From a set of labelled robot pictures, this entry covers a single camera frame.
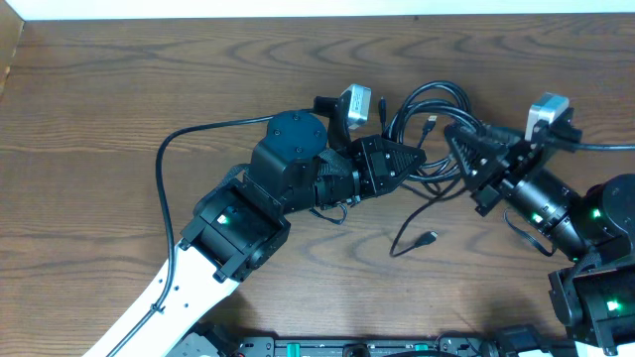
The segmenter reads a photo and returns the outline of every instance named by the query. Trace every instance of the wooden table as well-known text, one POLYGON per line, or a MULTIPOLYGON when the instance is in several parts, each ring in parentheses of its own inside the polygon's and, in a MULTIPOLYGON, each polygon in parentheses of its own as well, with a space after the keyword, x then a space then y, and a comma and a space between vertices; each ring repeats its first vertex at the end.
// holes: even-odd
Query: wooden table
MULTIPOLYGON (((586 142, 633 142, 633 49, 632 15, 28 23, 0 103, 0 355, 79 355, 147 286, 166 259, 155 154, 177 128, 304 108, 352 82, 393 113, 420 84, 446 79, 486 122, 524 128, 549 90, 571 99, 586 142)), ((356 135, 378 132, 372 114, 356 135)), ((264 129, 174 142, 165 181, 177 230, 264 129)), ((441 130, 426 150, 445 154, 441 130)), ((632 153, 550 164, 580 192, 635 170, 632 153)), ((467 195, 435 206, 404 239, 434 229, 438 242, 389 258, 421 204, 398 190, 351 209, 343 226, 290 215, 289 242, 209 318, 281 336, 515 323, 563 333, 547 273, 568 261, 516 236, 504 204, 484 219, 467 195)))

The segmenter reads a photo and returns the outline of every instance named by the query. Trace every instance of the white background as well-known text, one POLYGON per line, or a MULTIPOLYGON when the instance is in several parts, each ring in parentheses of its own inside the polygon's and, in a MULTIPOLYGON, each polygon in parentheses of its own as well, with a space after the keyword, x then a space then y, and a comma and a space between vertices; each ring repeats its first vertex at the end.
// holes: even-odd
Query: white background
POLYGON ((635 12, 635 0, 7 0, 24 20, 635 12))

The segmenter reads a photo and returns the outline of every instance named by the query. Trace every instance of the green light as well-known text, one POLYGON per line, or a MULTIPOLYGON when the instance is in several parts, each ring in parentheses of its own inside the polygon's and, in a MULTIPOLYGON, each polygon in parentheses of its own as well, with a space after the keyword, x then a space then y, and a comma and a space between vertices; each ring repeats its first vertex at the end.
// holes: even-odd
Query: green light
POLYGON ((227 224, 229 223, 229 219, 227 219, 227 216, 225 216, 224 214, 221 214, 218 216, 218 218, 216 218, 216 222, 220 224, 227 224))
POLYGON ((534 213, 534 214, 532 215, 532 219, 533 219, 533 220, 534 220, 534 222, 536 222, 536 223, 540 223, 540 222, 542 222, 542 221, 543 221, 543 217, 541 217, 541 216, 540 216, 540 214, 538 214, 538 213, 534 213))
POLYGON ((609 302, 607 302, 607 303, 606 303, 606 306, 608 307, 608 310, 609 310, 609 311, 613 311, 613 310, 616 310, 616 309, 620 309, 620 308, 622 307, 622 305, 621 305, 621 304, 619 304, 619 302, 617 302, 617 301, 615 301, 615 300, 614 300, 614 301, 609 301, 609 302))

